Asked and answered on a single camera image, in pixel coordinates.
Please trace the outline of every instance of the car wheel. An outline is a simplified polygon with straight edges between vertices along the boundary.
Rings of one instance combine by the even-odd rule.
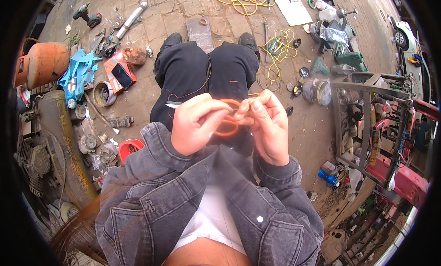
[[[393,37],[395,38],[395,42],[399,47],[404,48],[407,44],[407,39],[404,33],[397,29],[393,32]]]

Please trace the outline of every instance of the yellow cable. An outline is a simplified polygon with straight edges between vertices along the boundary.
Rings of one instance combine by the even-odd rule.
[[[283,35],[277,36],[277,32],[278,31],[283,32]],[[289,32],[292,32],[292,38],[291,39],[288,39],[288,33]],[[269,43],[272,43],[274,41],[274,39],[279,43],[279,45],[283,44],[283,47],[280,48],[280,52],[277,55],[277,57],[274,56],[273,54],[271,54],[270,52],[268,52],[266,50],[266,48],[265,48]],[[280,78],[280,70],[279,70],[279,67],[277,66],[276,62],[282,62],[285,58],[294,58],[297,55],[297,50],[294,48],[294,46],[291,46],[289,44],[293,40],[294,40],[294,31],[292,31],[291,29],[288,29],[287,31],[284,31],[284,30],[281,30],[281,29],[277,29],[276,33],[275,33],[275,36],[273,38],[269,39],[268,42],[266,42],[263,45],[263,47],[262,47],[263,50],[266,51],[271,56],[271,59],[273,60],[273,64],[271,64],[269,66],[269,69],[268,69],[268,79],[271,81],[271,85],[273,84],[274,81],[277,81]],[[289,52],[290,49],[295,50],[295,55],[294,56],[289,56],[288,52]],[[269,73],[271,72],[271,68],[273,66],[275,66],[276,70],[277,70],[277,72],[274,71],[274,72],[277,73],[277,78],[276,79],[272,79],[272,78],[269,77]]]
[[[271,7],[274,6],[276,4],[276,2],[273,2],[273,4],[268,5],[266,4],[266,0],[263,0],[263,2],[259,2],[258,0],[228,0],[229,2],[226,1],[222,1],[222,0],[217,0],[220,3],[226,4],[226,5],[230,5],[233,6],[234,9],[239,12],[242,15],[245,16],[250,16],[253,15],[254,13],[256,13],[257,11],[257,6],[265,6],[265,7]],[[246,9],[248,6],[253,6],[254,10],[253,12],[249,13],[248,10]],[[237,7],[242,7],[243,8],[243,12],[239,11]]]

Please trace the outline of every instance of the metal rack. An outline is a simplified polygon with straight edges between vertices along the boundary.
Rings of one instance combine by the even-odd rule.
[[[409,92],[404,92],[402,90],[385,88],[376,85],[380,78],[405,82],[407,79],[403,76],[396,76],[391,74],[376,74],[367,72],[354,72],[348,77],[339,77],[331,82],[332,96],[334,102],[334,118],[336,126],[336,143],[337,143],[337,160],[341,163],[349,165],[351,168],[359,170],[363,175],[371,178],[381,187],[386,188],[392,177],[392,174],[396,172],[397,161],[399,159],[398,150],[402,146],[403,133],[406,127],[407,113],[409,108],[412,108],[413,101],[411,100],[411,95]],[[347,105],[340,105],[339,94],[337,88],[346,90],[356,90],[359,91],[360,99],[363,99],[363,132],[362,132],[362,150],[360,154],[360,163],[356,163],[344,158],[342,156],[341,141],[345,131],[341,128],[340,116],[344,111],[342,108],[346,108]],[[372,128],[370,126],[370,105],[372,102],[372,93],[377,93],[382,95],[385,99],[391,101],[398,101],[400,106],[400,116],[399,116],[399,126],[398,135],[392,152],[391,164],[388,167],[388,171],[385,175],[385,179],[382,180],[371,173],[366,171],[366,167],[369,165],[368,150],[370,147],[370,137],[372,135]]]

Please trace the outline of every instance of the jacket sleeve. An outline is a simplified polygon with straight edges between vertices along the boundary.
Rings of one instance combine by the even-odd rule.
[[[136,210],[140,205],[127,199],[127,194],[133,186],[158,180],[175,171],[183,172],[190,167],[193,159],[193,156],[183,156],[173,148],[170,142],[171,133],[161,123],[150,123],[141,130],[141,135],[146,146],[130,154],[126,158],[125,167],[111,169],[102,185],[95,230],[110,265],[118,265],[120,262],[113,230],[115,219],[111,210]]]
[[[299,262],[315,263],[318,250],[323,240],[324,227],[322,219],[302,189],[302,170],[299,162],[290,156],[285,166],[275,166],[265,162],[257,152],[254,153],[254,171],[259,177],[259,186],[267,187],[282,202],[286,210],[305,227],[311,239],[317,240],[317,249],[311,254],[304,254],[306,258]]]

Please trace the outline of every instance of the hand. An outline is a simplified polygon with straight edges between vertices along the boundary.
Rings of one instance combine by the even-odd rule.
[[[256,149],[264,161],[277,166],[289,163],[288,116],[271,91],[266,89],[258,97],[243,100],[234,120],[250,127]]]
[[[232,111],[228,104],[213,99],[209,93],[182,103],[173,118],[173,147],[185,156],[198,152]]]

